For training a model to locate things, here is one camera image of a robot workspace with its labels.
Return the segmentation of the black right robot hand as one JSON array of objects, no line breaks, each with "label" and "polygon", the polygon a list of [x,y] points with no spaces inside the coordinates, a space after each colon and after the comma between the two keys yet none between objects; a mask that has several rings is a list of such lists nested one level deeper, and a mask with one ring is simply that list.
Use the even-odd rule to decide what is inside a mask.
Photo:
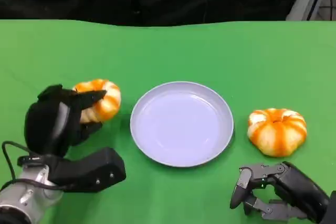
[{"label": "black right robot hand", "polygon": [[[230,199],[230,209],[243,205],[244,214],[259,212],[265,220],[308,219],[321,223],[330,197],[305,173],[290,162],[275,165],[253,164],[239,168],[239,178]],[[279,199],[263,202],[255,189],[274,188]]]}]

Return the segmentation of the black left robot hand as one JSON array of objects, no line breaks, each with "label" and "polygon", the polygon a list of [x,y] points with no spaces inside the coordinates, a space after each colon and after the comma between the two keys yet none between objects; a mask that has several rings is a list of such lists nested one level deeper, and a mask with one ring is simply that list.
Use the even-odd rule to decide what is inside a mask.
[{"label": "black left robot hand", "polygon": [[24,125],[27,147],[37,154],[64,157],[71,146],[79,145],[102,128],[102,123],[81,123],[82,110],[100,101],[105,90],[79,93],[61,84],[48,86],[31,104]]}]

